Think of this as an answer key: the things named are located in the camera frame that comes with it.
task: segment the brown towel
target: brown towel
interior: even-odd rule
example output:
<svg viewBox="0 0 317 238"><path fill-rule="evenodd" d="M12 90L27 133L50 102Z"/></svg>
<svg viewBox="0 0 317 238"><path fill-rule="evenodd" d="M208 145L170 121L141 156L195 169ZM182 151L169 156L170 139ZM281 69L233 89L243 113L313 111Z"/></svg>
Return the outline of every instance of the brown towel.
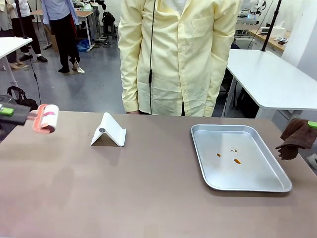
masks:
<svg viewBox="0 0 317 238"><path fill-rule="evenodd" d="M317 129L308 126L308 120L293 119L281 135L284 143L276 149L283 160L296 158L298 149L311 149L317 138Z"/></svg>

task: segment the white phone stand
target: white phone stand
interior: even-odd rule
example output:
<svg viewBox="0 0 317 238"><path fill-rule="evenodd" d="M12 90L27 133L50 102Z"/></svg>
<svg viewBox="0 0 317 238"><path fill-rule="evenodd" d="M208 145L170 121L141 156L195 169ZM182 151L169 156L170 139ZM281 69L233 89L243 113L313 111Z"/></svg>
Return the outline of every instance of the white phone stand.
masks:
<svg viewBox="0 0 317 238"><path fill-rule="evenodd" d="M127 129L122 129L109 113L104 113L103 119L95 131L90 146L92 146L102 134L106 133L118 146L122 147L124 146L126 132Z"/></svg>

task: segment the silver baking tray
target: silver baking tray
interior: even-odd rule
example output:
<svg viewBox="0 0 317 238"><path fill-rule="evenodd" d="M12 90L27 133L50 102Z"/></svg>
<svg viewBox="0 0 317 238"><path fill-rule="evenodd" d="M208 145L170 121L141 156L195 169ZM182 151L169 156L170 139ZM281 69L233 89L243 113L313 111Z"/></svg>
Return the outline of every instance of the silver baking tray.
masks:
<svg viewBox="0 0 317 238"><path fill-rule="evenodd" d="M292 182L258 132L246 125L191 129L205 182L216 190L289 192Z"/></svg>

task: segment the light blue shirt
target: light blue shirt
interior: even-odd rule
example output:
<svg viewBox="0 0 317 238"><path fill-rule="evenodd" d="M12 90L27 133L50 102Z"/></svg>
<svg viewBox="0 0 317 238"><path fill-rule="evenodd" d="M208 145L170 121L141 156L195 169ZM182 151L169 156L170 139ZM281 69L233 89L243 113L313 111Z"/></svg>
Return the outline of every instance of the light blue shirt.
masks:
<svg viewBox="0 0 317 238"><path fill-rule="evenodd" d="M50 20L59 20L71 13L75 24L78 16L72 0L42 0L43 23L49 25Z"/></svg>

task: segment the yellow shirt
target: yellow shirt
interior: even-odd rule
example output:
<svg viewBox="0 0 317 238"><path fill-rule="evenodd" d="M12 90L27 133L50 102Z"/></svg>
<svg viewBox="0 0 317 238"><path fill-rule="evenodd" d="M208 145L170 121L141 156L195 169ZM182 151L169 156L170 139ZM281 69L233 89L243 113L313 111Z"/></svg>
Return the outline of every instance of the yellow shirt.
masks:
<svg viewBox="0 0 317 238"><path fill-rule="evenodd" d="M127 112L211 117L233 42L239 0L187 0L180 15L157 0L122 0L119 25Z"/></svg>

